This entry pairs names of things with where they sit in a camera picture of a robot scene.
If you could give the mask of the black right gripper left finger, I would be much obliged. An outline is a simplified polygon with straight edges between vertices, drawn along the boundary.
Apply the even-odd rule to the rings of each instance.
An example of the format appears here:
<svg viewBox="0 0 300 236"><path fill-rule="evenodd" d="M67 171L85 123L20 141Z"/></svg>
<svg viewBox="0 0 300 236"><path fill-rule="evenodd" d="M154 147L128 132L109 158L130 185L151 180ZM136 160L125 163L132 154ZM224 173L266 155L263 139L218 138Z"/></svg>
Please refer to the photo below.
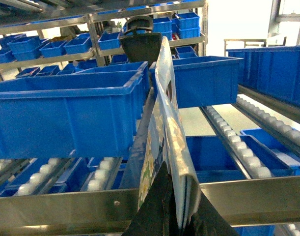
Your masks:
<svg viewBox="0 0 300 236"><path fill-rule="evenodd" d="M124 236L175 236L177 219L173 183L165 162Z"/></svg>

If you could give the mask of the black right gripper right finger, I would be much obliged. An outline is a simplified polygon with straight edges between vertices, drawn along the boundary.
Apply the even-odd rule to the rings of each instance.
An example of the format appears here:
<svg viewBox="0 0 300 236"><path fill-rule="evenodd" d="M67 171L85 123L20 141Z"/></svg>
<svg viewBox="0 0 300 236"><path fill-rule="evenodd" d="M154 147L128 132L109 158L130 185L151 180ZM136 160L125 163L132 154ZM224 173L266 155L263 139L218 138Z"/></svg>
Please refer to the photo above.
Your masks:
<svg viewBox="0 0 300 236"><path fill-rule="evenodd" d="M185 227L185 236L237 236L231 227L217 212L208 198L201 194L198 211L192 215L191 222Z"/></svg>

